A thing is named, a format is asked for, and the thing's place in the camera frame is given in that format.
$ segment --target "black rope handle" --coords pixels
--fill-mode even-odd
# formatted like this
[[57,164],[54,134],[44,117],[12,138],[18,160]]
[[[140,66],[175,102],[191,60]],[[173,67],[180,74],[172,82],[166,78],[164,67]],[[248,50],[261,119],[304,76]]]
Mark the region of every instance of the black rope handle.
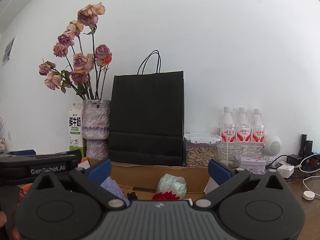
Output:
[[142,69],[142,75],[143,75],[143,72],[144,72],[144,68],[146,67],[146,64],[147,64],[147,61],[149,60],[149,58],[153,55],[153,54],[157,54],[158,55],[158,62],[157,62],[157,70],[156,70],[156,73],[158,73],[158,70],[159,70],[159,73],[160,73],[160,69],[161,69],[161,57],[160,57],[160,53],[159,51],[156,49],[154,50],[153,52],[151,52],[149,54],[148,57],[145,58],[145,60],[141,63],[139,69],[138,69],[138,72],[137,72],[137,75],[139,75],[139,71],[140,71],[140,68],[142,67],[143,63],[144,63],[144,66],[143,66],[143,69]]

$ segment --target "wooden desk surface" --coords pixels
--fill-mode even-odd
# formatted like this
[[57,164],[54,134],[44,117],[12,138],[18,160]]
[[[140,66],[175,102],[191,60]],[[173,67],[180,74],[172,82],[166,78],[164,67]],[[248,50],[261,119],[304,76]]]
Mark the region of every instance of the wooden desk surface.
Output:
[[[320,197],[314,200],[305,200],[302,194],[307,189],[302,184],[302,179],[288,182],[297,200],[303,207],[306,215],[306,222],[299,235],[298,240],[318,240],[320,239]],[[320,178],[309,179],[306,185],[314,192],[320,194]]]

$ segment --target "plastic bag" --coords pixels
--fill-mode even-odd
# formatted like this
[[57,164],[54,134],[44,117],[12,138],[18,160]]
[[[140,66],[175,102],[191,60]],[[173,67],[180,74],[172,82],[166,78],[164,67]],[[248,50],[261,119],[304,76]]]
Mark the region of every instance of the plastic bag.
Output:
[[183,177],[176,177],[170,174],[165,174],[159,180],[158,183],[158,193],[166,193],[172,191],[172,194],[175,194],[176,197],[183,199],[187,193],[186,181]]

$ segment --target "white round charging puck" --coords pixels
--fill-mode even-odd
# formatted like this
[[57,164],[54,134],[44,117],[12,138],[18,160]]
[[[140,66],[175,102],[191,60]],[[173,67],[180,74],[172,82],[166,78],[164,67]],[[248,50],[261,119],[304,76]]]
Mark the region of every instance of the white round charging puck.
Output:
[[307,190],[303,193],[302,196],[306,200],[313,200],[316,195],[312,191]]

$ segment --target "bottle label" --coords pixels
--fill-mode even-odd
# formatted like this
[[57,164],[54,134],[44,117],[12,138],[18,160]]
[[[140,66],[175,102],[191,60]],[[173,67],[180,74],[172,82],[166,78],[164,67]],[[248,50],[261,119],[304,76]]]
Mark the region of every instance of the bottle label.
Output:
[[235,129],[221,129],[221,141],[222,142],[234,142],[236,139]]
[[251,140],[251,128],[241,128],[237,131],[237,140],[240,142],[249,142]]
[[264,141],[264,129],[254,130],[252,134],[252,141],[263,142]]

